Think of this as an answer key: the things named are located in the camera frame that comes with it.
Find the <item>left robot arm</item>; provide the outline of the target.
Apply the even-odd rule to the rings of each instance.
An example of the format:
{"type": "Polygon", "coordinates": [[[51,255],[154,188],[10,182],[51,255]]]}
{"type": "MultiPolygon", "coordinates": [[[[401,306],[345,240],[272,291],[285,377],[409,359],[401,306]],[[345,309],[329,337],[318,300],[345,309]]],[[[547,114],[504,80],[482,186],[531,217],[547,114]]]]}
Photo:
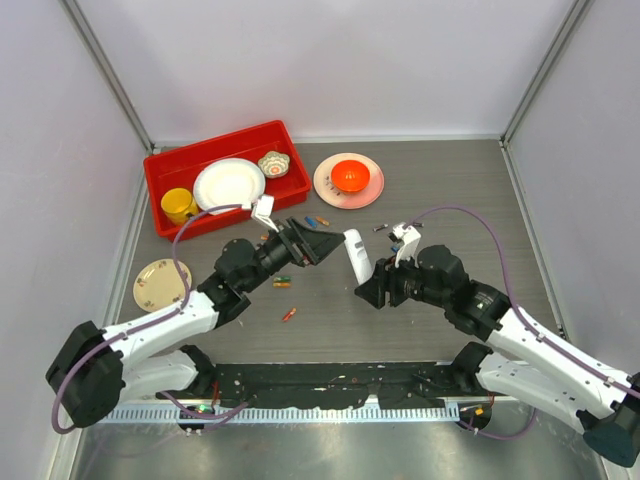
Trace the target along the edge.
{"type": "Polygon", "coordinates": [[[243,238],[229,241],[213,273],[187,290],[182,300],[126,324],[99,328],[87,321],[77,325],[45,374],[55,394],[53,429],[59,434],[70,431],[59,423],[61,410],[75,428],[102,420],[131,392],[126,372],[147,361],[170,377],[182,365],[178,382],[162,387],[183,391],[193,399],[205,397],[213,385],[208,369],[183,351],[177,351],[171,360],[158,358],[158,352],[235,320],[250,305],[248,293],[285,266],[318,265],[344,241],[342,233],[313,230],[289,218],[284,227],[274,227],[267,240],[257,245],[243,238]]]}

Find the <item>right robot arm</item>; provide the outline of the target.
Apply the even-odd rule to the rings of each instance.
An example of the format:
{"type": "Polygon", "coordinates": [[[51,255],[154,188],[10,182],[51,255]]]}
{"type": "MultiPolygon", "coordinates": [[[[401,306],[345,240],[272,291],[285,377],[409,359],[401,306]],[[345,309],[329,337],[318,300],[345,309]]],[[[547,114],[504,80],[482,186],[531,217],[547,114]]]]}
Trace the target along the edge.
{"type": "Polygon", "coordinates": [[[347,250],[356,296],[377,309],[414,300],[438,307],[473,337],[451,380],[465,395],[481,388],[514,397],[573,428],[601,457],[632,467],[639,456],[639,377],[569,344],[498,289],[469,278],[443,245],[417,257],[371,263],[362,243],[347,250]]]}

